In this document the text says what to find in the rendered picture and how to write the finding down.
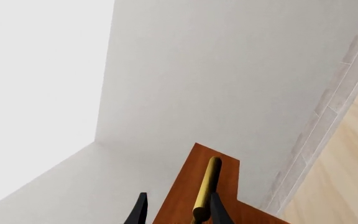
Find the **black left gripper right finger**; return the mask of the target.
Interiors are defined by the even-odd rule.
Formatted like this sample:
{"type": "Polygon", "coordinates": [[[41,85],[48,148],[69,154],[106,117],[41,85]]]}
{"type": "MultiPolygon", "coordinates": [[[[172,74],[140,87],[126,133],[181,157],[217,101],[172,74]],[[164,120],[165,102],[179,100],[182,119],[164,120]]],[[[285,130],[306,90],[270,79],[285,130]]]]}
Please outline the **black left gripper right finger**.
{"type": "Polygon", "coordinates": [[[210,210],[213,224],[234,224],[216,192],[211,194],[210,210]]]}

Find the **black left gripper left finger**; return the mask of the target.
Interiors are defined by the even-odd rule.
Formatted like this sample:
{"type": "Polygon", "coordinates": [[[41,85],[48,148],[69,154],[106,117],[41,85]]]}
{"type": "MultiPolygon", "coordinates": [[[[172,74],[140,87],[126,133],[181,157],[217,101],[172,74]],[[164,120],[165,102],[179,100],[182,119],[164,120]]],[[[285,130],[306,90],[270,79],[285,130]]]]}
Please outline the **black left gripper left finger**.
{"type": "Polygon", "coordinates": [[[145,224],[147,218],[147,193],[141,192],[124,224],[145,224]]]}

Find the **wooden cabinet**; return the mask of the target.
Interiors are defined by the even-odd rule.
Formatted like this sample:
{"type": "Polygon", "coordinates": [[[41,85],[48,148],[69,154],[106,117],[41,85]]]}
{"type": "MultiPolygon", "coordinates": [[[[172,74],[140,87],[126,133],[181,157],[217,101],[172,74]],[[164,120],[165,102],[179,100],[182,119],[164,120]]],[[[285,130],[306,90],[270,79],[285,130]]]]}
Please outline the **wooden cabinet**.
{"type": "Polygon", "coordinates": [[[290,224],[240,201],[230,202],[225,209],[235,224],[290,224]]]}

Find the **wooden drawer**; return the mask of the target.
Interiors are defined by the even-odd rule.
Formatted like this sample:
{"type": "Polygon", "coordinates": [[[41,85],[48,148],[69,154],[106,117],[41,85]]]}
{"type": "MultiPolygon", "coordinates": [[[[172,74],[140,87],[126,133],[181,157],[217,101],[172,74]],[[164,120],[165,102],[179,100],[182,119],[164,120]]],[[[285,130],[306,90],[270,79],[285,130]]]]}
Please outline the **wooden drawer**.
{"type": "Polygon", "coordinates": [[[196,143],[178,173],[165,201],[152,224],[190,224],[193,207],[208,162],[213,156],[222,160],[217,193],[235,224],[240,224],[238,212],[239,160],[196,143]]]}

